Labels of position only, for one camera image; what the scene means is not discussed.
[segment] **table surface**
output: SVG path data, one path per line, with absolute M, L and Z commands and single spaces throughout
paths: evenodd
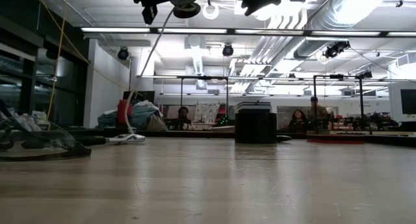
M 416 223 L 416 150 L 147 138 L 2 162 L 1 223 Z

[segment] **pile of clothes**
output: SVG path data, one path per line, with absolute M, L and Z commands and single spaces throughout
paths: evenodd
M 117 110 L 110 110 L 98 117 L 99 128 L 115 127 Z M 130 126 L 139 131 L 167 131 L 163 115 L 159 109 L 149 101 L 141 101 L 133 106 L 133 115 L 129 118 Z

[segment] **wire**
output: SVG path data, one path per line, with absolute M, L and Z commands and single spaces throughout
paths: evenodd
M 159 43 L 159 40 L 161 39 L 161 37 L 162 37 L 162 35 L 163 35 L 164 28 L 166 28 L 166 24 L 168 23 L 168 20 L 169 20 L 169 18 L 170 18 L 170 16 L 172 15 L 172 13 L 173 13 L 173 12 L 174 12 L 174 7 L 173 7 L 173 9 L 169 12 L 168 17 L 166 17 L 166 19 L 165 19 L 165 21 L 164 21 L 164 23 L 163 23 L 161 33 L 159 34 L 159 36 L 157 37 L 157 39 L 156 39 L 156 41 L 155 41 L 155 44 L 154 44 L 154 45 L 153 45 L 153 47 L 151 48 L 150 54 L 149 54 L 149 56 L 148 56 L 148 59 L 146 60 L 146 63 L 144 64 L 144 67 L 143 67 L 143 70 L 142 70 L 142 73 L 140 74 L 140 76 L 143 76 L 143 73 L 144 73 L 144 71 L 146 70 L 146 67 L 147 67 L 147 66 L 148 66 L 148 64 L 149 64 L 149 61 L 150 61 L 151 55 L 152 55 L 152 54 L 153 54 L 153 52 L 155 51 L 155 49 L 156 49 L 156 47 L 157 47 L 157 44 Z M 132 128 L 131 128 L 131 126 L 130 126 L 129 118 L 127 117 L 127 111 L 129 110 L 129 104 L 130 104 L 131 98 L 133 97 L 133 94 L 134 94 L 134 91 L 133 91 L 133 90 L 130 90 L 129 97 L 127 98 L 127 104 L 126 104 L 125 109 L 124 109 L 124 120 L 125 120 L 125 123 L 126 123 L 126 125 L 127 125 L 127 128 L 129 129 L 130 134 L 134 134 L 134 132 L 133 132 L 133 130 L 132 130 Z
M 72 43 L 72 41 L 68 38 L 68 36 L 65 34 L 65 32 L 63 32 L 62 27 L 58 24 L 58 22 L 56 21 L 55 17 L 52 15 L 52 12 L 50 11 L 50 9 L 47 7 L 46 3 L 44 0 L 40 0 L 43 4 L 43 6 L 45 7 L 47 13 L 51 16 L 53 22 L 55 23 L 55 25 L 58 27 L 58 29 L 62 32 L 62 34 L 64 35 L 65 39 L 68 41 L 68 43 L 72 46 L 72 48 L 75 50 L 75 52 L 77 52 L 77 54 L 92 68 L 94 69 L 94 71 L 96 71 L 98 74 L 100 74 L 104 79 L 107 79 L 108 81 L 112 82 L 113 84 L 124 88 L 126 90 L 128 90 L 128 87 L 122 86 L 120 84 L 118 84 L 117 82 L 112 81 L 110 78 L 106 77 L 104 74 L 102 74 L 98 69 L 96 69 L 88 59 L 86 59 L 83 54 L 81 54 L 81 52 L 79 52 L 79 50 L 76 48 L 76 46 L 74 46 L 74 44 Z
M 51 110 L 52 110 L 52 102 L 53 102 L 53 96 L 55 94 L 55 86 L 57 83 L 57 74 L 58 74 L 58 65 L 59 65 L 59 57 L 60 57 L 60 52 L 62 49 L 62 41 L 64 39 L 64 28 L 65 28 L 65 22 L 66 22 L 66 11 L 68 9 L 68 0 L 65 0 L 65 9 L 64 9 L 64 19 L 62 20 L 62 29 L 60 30 L 60 39 L 59 39 L 59 47 L 58 47 L 58 57 L 57 57 L 57 61 L 55 63 L 55 70 L 54 70 L 54 74 L 53 74 L 53 84 L 52 84 L 52 93 L 51 93 L 51 98 L 49 100 L 49 109 L 47 111 L 47 116 L 46 116 L 46 120 L 49 120 L 49 117 L 51 115 Z
M 392 73 L 393 75 L 396 75 L 397 77 L 399 76 L 399 75 L 397 75 L 396 73 L 394 73 L 394 72 L 390 71 L 388 68 L 385 68 L 385 67 L 381 66 L 380 64 L 378 64 L 377 62 L 375 62 L 375 61 L 373 61 L 373 60 L 371 60 L 371 59 L 367 58 L 367 57 L 366 57 L 363 53 L 360 53 L 360 52 L 356 51 L 353 47 L 351 47 L 351 46 L 350 46 L 350 48 L 351 48 L 353 51 L 355 51 L 357 54 L 361 55 L 363 58 L 367 59 L 368 61 L 372 62 L 373 64 L 376 64 L 378 67 L 381 67 L 382 69 L 386 70 L 387 72 Z

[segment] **red object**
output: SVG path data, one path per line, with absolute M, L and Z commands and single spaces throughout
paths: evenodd
M 311 143 L 331 143 L 331 144 L 364 144 L 365 142 L 362 141 L 345 141 L 345 140 L 319 140 L 319 139 L 307 139 L 308 142 Z
M 118 102 L 118 108 L 117 108 L 117 122 L 118 123 L 125 123 L 125 118 L 124 118 L 124 111 L 125 111 L 125 106 L 127 105 L 127 100 L 120 100 Z M 131 104 L 129 104 L 129 108 L 127 109 L 127 115 L 131 116 L 133 114 L 133 106 Z

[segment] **security camera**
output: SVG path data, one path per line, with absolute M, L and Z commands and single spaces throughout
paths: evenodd
M 118 52 L 117 57 L 120 60 L 127 60 L 129 58 L 129 50 L 126 47 L 120 48 L 120 51 Z
M 231 46 L 231 44 L 226 44 L 224 46 L 224 49 L 222 50 L 222 55 L 223 56 L 231 56 L 231 55 L 233 55 L 233 53 L 234 53 L 234 49 Z

